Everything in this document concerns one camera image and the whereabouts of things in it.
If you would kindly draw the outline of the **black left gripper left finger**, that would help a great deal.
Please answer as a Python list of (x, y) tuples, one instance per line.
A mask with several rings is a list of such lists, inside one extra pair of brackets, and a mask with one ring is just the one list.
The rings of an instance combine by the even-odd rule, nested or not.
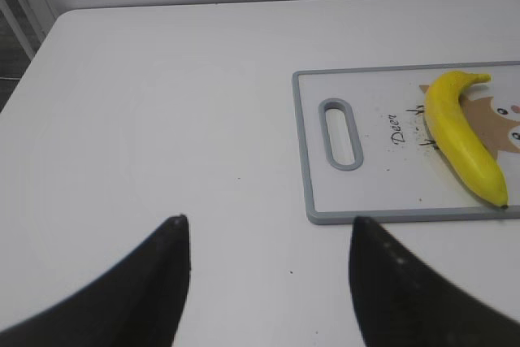
[(3, 346), (170, 346), (190, 283), (189, 221), (166, 219), (92, 283), (2, 331)]

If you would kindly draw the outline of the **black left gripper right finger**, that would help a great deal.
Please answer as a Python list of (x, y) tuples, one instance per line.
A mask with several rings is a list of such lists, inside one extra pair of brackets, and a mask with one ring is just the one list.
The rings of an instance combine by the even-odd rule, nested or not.
[(519, 323), (410, 252), (374, 219), (357, 217), (349, 287), (367, 346), (517, 346)]

